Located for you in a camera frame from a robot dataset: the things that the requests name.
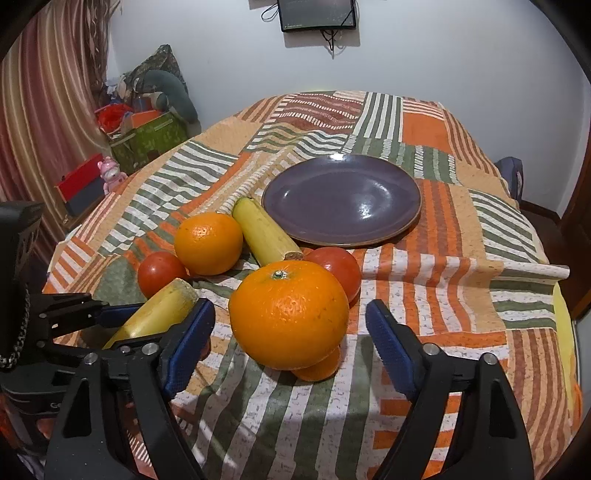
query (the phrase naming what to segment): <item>metal screw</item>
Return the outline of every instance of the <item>metal screw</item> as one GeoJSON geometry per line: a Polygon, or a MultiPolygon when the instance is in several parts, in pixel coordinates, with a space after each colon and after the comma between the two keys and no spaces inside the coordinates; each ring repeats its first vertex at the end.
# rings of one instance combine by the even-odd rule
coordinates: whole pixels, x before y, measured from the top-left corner
{"type": "Polygon", "coordinates": [[[85,363],[86,365],[92,365],[92,364],[93,364],[93,363],[95,363],[95,362],[96,362],[98,359],[99,359],[99,356],[98,356],[96,353],[94,353],[94,352],[91,352],[91,353],[89,353],[88,355],[86,355],[86,356],[84,357],[84,363],[85,363]]]}
{"type": "Polygon", "coordinates": [[[440,348],[435,345],[435,343],[425,343],[425,345],[423,345],[423,351],[427,355],[437,355],[440,351],[440,348]]]}
{"type": "Polygon", "coordinates": [[[494,365],[499,361],[499,359],[493,353],[490,352],[487,352],[484,355],[482,355],[482,358],[489,365],[494,365]]]}
{"type": "Polygon", "coordinates": [[[143,347],[142,347],[142,353],[144,355],[153,355],[158,351],[158,345],[156,345],[155,343],[146,343],[143,347]]]}

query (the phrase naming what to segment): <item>plate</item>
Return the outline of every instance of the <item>plate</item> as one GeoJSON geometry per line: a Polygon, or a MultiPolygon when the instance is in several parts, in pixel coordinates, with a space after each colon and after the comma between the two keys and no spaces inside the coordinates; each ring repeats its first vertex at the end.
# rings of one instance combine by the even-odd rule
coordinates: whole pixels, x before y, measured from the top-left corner
{"type": "Polygon", "coordinates": [[[262,205],[297,240],[360,247],[404,232],[421,211],[421,192],[387,160],[332,154],[280,173],[265,189],[262,205]]]}

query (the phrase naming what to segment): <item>green bag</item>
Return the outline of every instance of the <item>green bag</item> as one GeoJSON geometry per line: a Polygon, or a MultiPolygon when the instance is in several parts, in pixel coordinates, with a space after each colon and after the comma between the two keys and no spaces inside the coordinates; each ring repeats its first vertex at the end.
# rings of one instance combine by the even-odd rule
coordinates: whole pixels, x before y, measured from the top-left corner
{"type": "Polygon", "coordinates": [[[181,122],[170,112],[111,142],[113,156],[127,175],[187,140],[181,122]]]}

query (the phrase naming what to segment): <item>striped fabric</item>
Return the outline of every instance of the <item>striped fabric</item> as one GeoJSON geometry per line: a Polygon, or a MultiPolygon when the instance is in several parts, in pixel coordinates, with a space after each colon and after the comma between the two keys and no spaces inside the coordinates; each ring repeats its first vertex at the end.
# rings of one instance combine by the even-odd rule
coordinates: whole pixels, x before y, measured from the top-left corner
{"type": "MultiPolygon", "coordinates": [[[[439,104],[368,92],[309,92],[264,99],[156,159],[111,194],[56,251],[46,291],[90,291],[112,304],[144,297],[137,269],[200,212],[231,213],[260,199],[286,168],[320,154],[359,153],[398,165],[421,192],[403,237],[351,250],[362,270],[342,364],[308,384],[258,365],[232,337],[228,301],[258,268],[247,248],[222,275],[195,279],[216,308],[212,353],[171,403],[210,480],[370,480],[409,402],[388,378],[365,323],[373,299],[451,355],[493,352],[521,405],[536,476],[577,428],[567,406],[552,291],[568,272],[548,265],[535,231],[511,206],[486,155],[439,104]]],[[[74,344],[75,335],[63,339],[74,344]]],[[[449,450],[460,397],[451,395],[426,476],[449,450]]],[[[154,475],[137,425],[126,422],[139,469],[154,475]]]]}

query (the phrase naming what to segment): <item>orange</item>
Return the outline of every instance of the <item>orange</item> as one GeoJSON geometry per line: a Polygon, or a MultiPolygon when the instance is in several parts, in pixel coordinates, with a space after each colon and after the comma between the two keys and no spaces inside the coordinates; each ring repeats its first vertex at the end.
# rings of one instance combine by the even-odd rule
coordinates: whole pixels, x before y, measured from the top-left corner
{"type": "Polygon", "coordinates": [[[343,339],[347,295],[334,275],[303,260],[270,263],[230,296],[232,332],[254,360],[277,370],[307,368],[343,339]]]}
{"type": "Polygon", "coordinates": [[[337,347],[329,354],[328,357],[317,364],[308,368],[292,370],[291,373],[305,382],[319,382],[321,380],[326,380],[328,377],[332,377],[339,369],[339,365],[340,347],[337,347]]]}
{"type": "Polygon", "coordinates": [[[180,224],[174,251],[193,275],[219,275],[238,261],[242,229],[229,215],[200,213],[180,224]]]}

